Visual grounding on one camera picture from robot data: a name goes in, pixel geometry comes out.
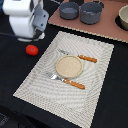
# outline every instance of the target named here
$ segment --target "wooden handle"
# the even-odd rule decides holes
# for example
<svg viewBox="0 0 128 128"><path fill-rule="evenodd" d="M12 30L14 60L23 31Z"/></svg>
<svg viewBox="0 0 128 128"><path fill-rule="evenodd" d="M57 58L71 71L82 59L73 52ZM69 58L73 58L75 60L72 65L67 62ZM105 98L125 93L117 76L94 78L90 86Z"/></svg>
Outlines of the wooden handle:
<svg viewBox="0 0 128 128"><path fill-rule="evenodd" d="M85 86L84 85L79 84L79 83L76 83L76 82L73 82L73 81L70 81L70 80L67 80L67 79L64 79L63 82L65 82L67 84L70 84L72 86L75 86L77 88L80 88L80 89L85 89Z"/></svg>
<svg viewBox="0 0 128 128"><path fill-rule="evenodd" d="M87 56L83 56L83 55L78 55L78 57L79 57L80 59L92 61L92 62L94 62L94 63L97 62L97 59L95 59L95 58L91 58L91 57L87 57Z"/></svg>

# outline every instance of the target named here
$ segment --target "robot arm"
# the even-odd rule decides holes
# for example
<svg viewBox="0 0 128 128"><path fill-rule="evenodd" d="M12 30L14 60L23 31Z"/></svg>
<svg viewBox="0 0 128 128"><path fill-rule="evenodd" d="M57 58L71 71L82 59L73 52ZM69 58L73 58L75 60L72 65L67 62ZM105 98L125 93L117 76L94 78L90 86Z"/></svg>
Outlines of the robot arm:
<svg viewBox="0 0 128 128"><path fill-rule="evenodd" d="M43 9L42 0L4 0L3 11L9 15L14 34L23 37L18 38L20 41L31 41L37 30L40 37L44 36L49 14Z"/></svg>

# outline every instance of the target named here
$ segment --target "black table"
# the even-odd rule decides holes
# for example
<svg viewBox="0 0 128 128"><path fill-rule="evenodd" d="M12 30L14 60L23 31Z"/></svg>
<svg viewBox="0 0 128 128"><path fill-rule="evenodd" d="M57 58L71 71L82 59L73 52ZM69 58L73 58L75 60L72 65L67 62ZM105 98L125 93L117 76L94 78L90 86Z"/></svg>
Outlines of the black table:
<svg viewBox="0 0 128 128"><path fill-rule="evenodd" d="M58 6L50 0L44 0L44 9L48 11L50 16ZM8 20L8 16L0 15L0 32L13 33ZM30 116L52 128L79 128L54 114L13 97L14 92L22 84L59 31L114 45L91 128L127 128L128 44L50 24L47 24L45 38L38 42L20 42L13 38L0 37L0 106ZM37 56L33 57L26 54L25 49L29 44L39 48Z"/></svg>

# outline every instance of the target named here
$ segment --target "striped placemat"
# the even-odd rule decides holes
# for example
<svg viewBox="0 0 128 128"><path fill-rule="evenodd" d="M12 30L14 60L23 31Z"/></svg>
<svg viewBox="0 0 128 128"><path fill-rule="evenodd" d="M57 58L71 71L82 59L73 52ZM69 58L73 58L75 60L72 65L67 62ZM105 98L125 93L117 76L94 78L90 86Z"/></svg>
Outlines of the striped placemat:
<svg viewBox="0 0 128 128"><path fill-rule="evenodd" d="M89 128L113 48L112 44L60 31L14 96L82 128ZM45 76L47 71L58 75L55 64L64 56L58 49L98 60L97 63L82 60L82 74L72 79L85 85L84 90Z"/></svg>

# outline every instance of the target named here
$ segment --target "red ball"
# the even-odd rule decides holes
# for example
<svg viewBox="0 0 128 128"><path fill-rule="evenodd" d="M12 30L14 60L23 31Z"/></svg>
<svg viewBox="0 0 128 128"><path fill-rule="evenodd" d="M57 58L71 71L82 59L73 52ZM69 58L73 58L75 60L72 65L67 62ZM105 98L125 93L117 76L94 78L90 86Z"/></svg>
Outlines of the red ball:
<svg viewBox="0 0 128 128"><path fill-rule="evenodd" d="M29 54L29 55L32 55L32 56L35 56L38 54L38 48L34 45L28 45L26 47L26 53Z"/></svg>

